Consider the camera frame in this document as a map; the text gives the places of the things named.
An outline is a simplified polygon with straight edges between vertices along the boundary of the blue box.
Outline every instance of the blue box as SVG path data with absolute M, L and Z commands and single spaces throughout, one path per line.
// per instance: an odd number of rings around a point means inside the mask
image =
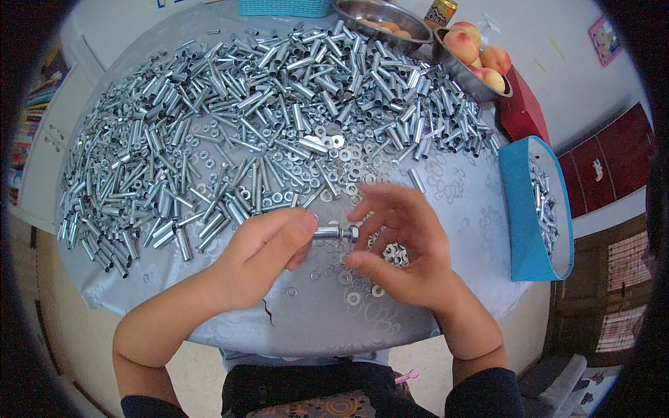
M 279 15 L 319 18 L 328 14 L 332 0 L 237 0 L 242 16 Z
M 555 244 L 552 260 L 541 237 L 530 180 L 528 161 L 535 156 L 539 159 L 533 161 L 549 177 L 551 193 L 557 203 L 555 223 L 560 238 Z M 539 137 L 528 136 L 500 149 L 499 162 L 511 237 L 511 280 L 545 282 L 566 279 L 574 265 L 574 239 L 567 187 L 557 157 Z

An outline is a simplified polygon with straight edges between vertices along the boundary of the egg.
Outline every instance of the egg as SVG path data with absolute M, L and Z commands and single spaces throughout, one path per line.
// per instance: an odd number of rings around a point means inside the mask
M 373 26 L 373 27 L 379 27 L 378 23 L 372 22 L 370 20 L 367 20 L 367 19 L 358 19 L 358 20 L 363 22 L 365 25 L 370 25 L 370 26 Z
M 411 34 L 407 31 L 394 31 L 393 33 L 397 36 L 405 37 L 407 39 L 412 38 Z
M 383 22 L 381 24 L 381 27 L 387 27 L 392 32 L 399 31 L 399 29 L 400 29 L 400 27 L 396 23 L 393 23 L 393 22 Z

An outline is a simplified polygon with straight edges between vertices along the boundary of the peach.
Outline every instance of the peach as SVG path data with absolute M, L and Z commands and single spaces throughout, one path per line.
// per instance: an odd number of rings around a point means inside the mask
M 467 35 L 469 35 L 474 42 L 476 42 L 476 47 L 481 47 L 481 31 L 478 30 L 478 28 L 474 25 L 472 25 L 469 22 L 455 22 L 451 25 L 450 30 L 455 31 L 463 31 Z
M 473 72 L 476 77 L 479 77 L 480 79 L 483 79 L 483 71 L 481 71 L 480 68 L 476 68 L 474 66 L 467 66 L 471 72 Z
M 511 69 L 511 58 L 500 46 L 486 46 L 481 53 L 481 62 L 484 67 L 497 71 L 501 76 L 505 76 Z
M 411 39 L 411 34 L 407 31 L 394 31 L 393 33 L 397 36 L 406 37 L 408 39 Z
M 483 68 L 483 64 L 481 64 L 481 57 L 476 58 L 476 61 L 472 62 L 472 67 L 476 67 L 479 70 Z
M 504 93 L 506 84 L 504 83 L 504 78 L 502 78 L 497 71 L 492 68 L 481 68 L 480 71 L 483 73 L 483 81 L 486 84 L 493 90 L 496 90 L 499 93 Z
M 399 26 L 393 22 L 383 22 L 381 27 L 387 27 L 391 32 L 399 31 Z
M 476 42 L 462 31 L 449 31 L 444 36 L 444 46 L 466 66 L 478 58 Z

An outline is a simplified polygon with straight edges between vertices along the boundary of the metal bowl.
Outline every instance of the metal bowl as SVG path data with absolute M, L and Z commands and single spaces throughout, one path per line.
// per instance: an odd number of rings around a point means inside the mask
M 477 77 L 458 57 L 451 54 L 451 51 L 448 50 L 443 41 L 444 35 L 447 33 L 448 29 L 445 27 L 434 28 L 436 42 L 432 44 L 432 58 L 443 65 L 444 69 L 451 76 L 451 79 L 460 85 L 462 90 L 467 93 L 467 96 L 477 102 L 487 102 L 489 100 L 501 101 L 513 96 L 513 90 L 506 77 L 502 77 L 504 84 L 506 84 L 506 89 L 504 93 L 498 93 Z
M 432 29 L 418 16 L 406 9 L 382 0 L 335 0 L 334 8 L 349 29 L 363 33 L 370 38 L 387 42 L 390 47 L 398 47 L 405 54 L 414 52 L 425 44 L 432 43 Z M 381 23 L 390 21 L 398 24 L 402 30 L 409 32 L 413 39 L 407 39 L 382 31 L 358 19 L 367 19 Z

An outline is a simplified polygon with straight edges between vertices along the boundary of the picture frame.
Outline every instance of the picture frame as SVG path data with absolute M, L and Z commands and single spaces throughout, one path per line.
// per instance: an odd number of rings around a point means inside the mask
M 609 65 L 623 51 L 620 38 L 615 33 L 613 25 L 604 17 L 600 17 L 588 29 L 588 35 L 595 46 L 602 67 Z

